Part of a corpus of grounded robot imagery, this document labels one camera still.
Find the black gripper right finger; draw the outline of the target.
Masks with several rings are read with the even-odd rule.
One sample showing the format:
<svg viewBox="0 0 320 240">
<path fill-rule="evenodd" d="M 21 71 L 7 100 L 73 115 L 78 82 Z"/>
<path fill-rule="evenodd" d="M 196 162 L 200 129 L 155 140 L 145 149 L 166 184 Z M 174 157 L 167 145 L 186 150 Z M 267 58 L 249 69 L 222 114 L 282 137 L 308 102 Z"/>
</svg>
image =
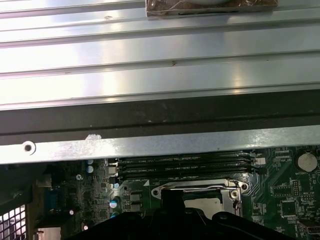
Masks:
<svg viewBox="0 0 320 240">
<path fill-rule="evenodd" d="M 238 215 L 221 211 L 212 216 L 215 230 L 229 240 L 294 240 L 295 238 L 247 220 Z"/>
</svg>

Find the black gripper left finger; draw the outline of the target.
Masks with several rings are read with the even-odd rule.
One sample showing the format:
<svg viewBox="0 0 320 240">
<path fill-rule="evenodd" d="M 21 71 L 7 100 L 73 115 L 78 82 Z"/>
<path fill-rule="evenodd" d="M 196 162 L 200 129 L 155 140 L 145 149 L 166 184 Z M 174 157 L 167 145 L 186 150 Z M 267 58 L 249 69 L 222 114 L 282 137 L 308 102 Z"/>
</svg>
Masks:
<svg viewBox="0 0 320 240">
<path fill-rule="evenodd" d="M 185 207 L 181 190 L 163 190 L 152 216 L 121 213 L 84 234 L 86 240 L 206 240 L 208 229 L 196 210 Z"/>
</svg>

